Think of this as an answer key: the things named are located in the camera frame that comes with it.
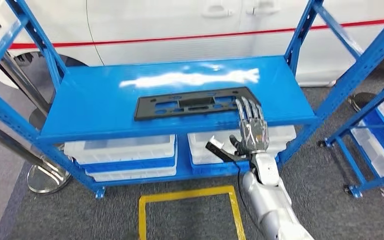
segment stanchion base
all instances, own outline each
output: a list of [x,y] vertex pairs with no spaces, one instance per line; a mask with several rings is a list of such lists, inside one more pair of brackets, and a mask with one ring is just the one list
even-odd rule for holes
[[49,172],[37,165],[31,166],[27,174],[27,185],[30,190],[38,194],[51,194],[62,189],[70,180],[67,171]]

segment robot finger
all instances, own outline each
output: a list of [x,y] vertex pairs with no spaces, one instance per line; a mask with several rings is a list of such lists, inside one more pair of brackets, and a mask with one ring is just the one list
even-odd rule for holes
[[257,109],[258,109],[258,117],[259,117],[261,120],[264,120],[263,111],[261,110],[261,106],[260,106],[260,105],[257,105]]
[[249,100],[249,104],[251,105],[251,110],[252,110],[253,117],[255,119],[258,119],[259,118],[259,114],[258,114],[258,109],[256,107],[256,104],[252,100]]
[[248,117],[248,119],[252,119],[253,114],[251,113],[250,103],[248,102],[248,99],[243,96],[241,98],[243,101],[243,105],[245,106],[246,116]]
[[242,103],[239,99],[234,100],[237,106],[237,111],[239,112],[239,118],[240,120],[245,120],[245,113],[244,109],[242,108]]

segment blue shelf board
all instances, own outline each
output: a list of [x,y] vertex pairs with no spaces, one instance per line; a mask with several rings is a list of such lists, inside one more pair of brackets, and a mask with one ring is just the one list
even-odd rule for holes
[[142,179],[119,180],[119,181],[100,181],[100,182],[93,183],[93,185],[95,187],[109,187],[109,186],[131,185],[131,184],[150,184],[150,183],[181,181],[181,180],[189,180],[189,179],[234,176],[237,174],[237,172],[224,172],[224,173],[211,172],[211,173],[193,174],[193,168],[191,166],[190,154],[189,154],[188,137],[186,134],[178,135],[177,140],[178,140],[178,155],[177,155],[176,175],[142,178]]
[[316,116],[283,56],[70,67],[38,139],[43,143],[184,134],[238,128],[238,113],[134,121],[139,97],[248,87],[270,126]]

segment chrome stanchion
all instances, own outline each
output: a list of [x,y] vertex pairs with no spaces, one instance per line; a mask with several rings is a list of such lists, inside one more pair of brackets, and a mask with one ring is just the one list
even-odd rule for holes
[[27,175],[28,188],[35,193],[54,193],[64,187],[70,174],[42,155],[40,158],[31,153],[17,140],[0,130],[0,144],[33,164]]
[[[37,107],[30,116],[30,124],[40,130],[48,116],[51,105],[8,53],[5,53],[1,59],[0,67]],[[40,194],[54,193],[64,187],[70,179],[70,174],[67,171],[44,155],[41,155],[40,158],[37,157],[2,130],[0,130],[0,144],[33,164],[27,175],[28,188],[33,192]]]
[[44,99],[39,90],[33,85],[24,71],[8,53],[3,55],[0,65],[40,112],[44,116],[48,116],[51,105]]

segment red stripe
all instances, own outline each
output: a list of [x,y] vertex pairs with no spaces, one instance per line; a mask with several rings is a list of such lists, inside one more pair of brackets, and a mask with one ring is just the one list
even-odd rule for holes
[[[348,27],[360,27],[360,26],[383,25],[383,24],[384,24],[384,19],[379,19],[379,20],[371,20],[371,21],[342,23],[341,26],[344,28],[348,28]],[[327,28],[329,28],[327,25],[317,25],[317,26],[311,27],[312,30],[320,30],[320,29],[327,29]],[[206,38],[217,38],[217,37],[233,37],[233,36],[244,36],[244,35],[285,33],[285,32],[294,32],[294,31],[295,31],[295,28],[280,28],[280,29],[261,30],[261,31],[228,32],[228,33],[217,33],[217,34],[171,36],[171,37],[131,39],[131,40],[95,41],[95,42],[56,42],[56,43],[53,43],[52,45],[55,48],[63,48],[63,47],[89,46],[89,45],[132,44],[132,43],[170,41],[170,40],[206,39]],[[36,45],[34,43],[13,43],[9,49],[35,49],[35,48],[36,48]]]

